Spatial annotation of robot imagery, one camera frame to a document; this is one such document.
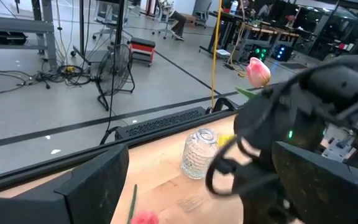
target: metal workbench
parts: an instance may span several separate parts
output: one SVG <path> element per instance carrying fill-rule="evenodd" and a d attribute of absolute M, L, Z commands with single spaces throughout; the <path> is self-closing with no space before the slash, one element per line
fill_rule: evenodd
<path fill-rule="evenodd" d="M 50 69 L 57 68 L 55 35 L 52 16 L 52 0 L 31 0 L 34 20 L 0 17 L 0 31 L 34 33 L 37 40 L 27 40 L 24 45 L 3 45 L 0 49 L 39 50 L 40 55 L 47 53 Z"/>

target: fan stand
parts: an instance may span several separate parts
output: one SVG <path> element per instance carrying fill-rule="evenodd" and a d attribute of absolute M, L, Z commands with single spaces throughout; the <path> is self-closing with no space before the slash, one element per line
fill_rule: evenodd
<path fill-rule="evenodd" d="M 135 89 L 135 80 L 134 80 L 134 77 L 132 76 L 132 72 L 129 72 L 129 78 L 131 79 L 132 88 L 130 90 L 116 89 L 116 91 L 124 91 L 124 92 L 133 93 L 134 89 Z M 104 109 L 106 111 L 109 111 L 109 103 L 106 100 L 106 95 L 103 93 L 102 88 L 100 87 L 101 80 L 99 77 L 96 77 L 94 81 L 95 81 L 96 87 L 98 88 L 98 91 L 99 91 L 99 96 L 97 97 L 97 99 L 98 99 L 99 103 L 102 104 Z"/>

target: wooden table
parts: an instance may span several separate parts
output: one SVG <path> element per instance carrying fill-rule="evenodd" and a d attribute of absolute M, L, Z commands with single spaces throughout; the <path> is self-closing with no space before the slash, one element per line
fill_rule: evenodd
<path fill-rule="evenodd" d="M 218 134 L 233 133 L 233 119 L 228 117 L 203 125 Z M 239 197 L 213 198 L 206 190 L 204 179 L 193 180 L 182 174 L 180 161 L 187 136 L 197 128 L 129 150 L 127 179 L 111 223 L 125 224 L 134 185 L 138 185 L 135 210 L 154 211 L 160 223 L 242 223 Z M 232 155 L 240 154 L 237 149 Z M 51 180 L 64 172 L 0 192 L 0 197 L 13 197 Z M 217 187 L 230 189 L 232 176 L 216 175 Z"/>

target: person's legs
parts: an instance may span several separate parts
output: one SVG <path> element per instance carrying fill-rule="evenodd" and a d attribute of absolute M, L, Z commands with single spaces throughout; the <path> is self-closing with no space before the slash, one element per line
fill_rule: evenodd
<path fill-rule="evenodd" d="M 178 21 L 176 25 L 172 27 L 172 30 L 176 33 L 176 35 L 181 37 L 183 35 L 183 29 L 185 28 L 186 17 L 181 15 L 179 12 L 174 11 L 171 18 Z"/>

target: electric fan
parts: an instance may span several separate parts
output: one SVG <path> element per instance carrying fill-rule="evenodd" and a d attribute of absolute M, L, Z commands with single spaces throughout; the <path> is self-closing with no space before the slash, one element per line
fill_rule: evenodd
<path fill-rule="evenodd" d="M 132 93 L 135 89 L 135 82 L 131 73 L 132 58 L 131 50 L 128 46 L 120 44 L 109 46 L 99 64 L 96 75 L 96 87 L 99 91 L 98 101 L 103 105 L 106 111 L 109 111 L 109 104 L 106 96 L 113 96 L 119 91 Z M 130 90 L 122 89 L 126 83 L 131 83 Z"/>

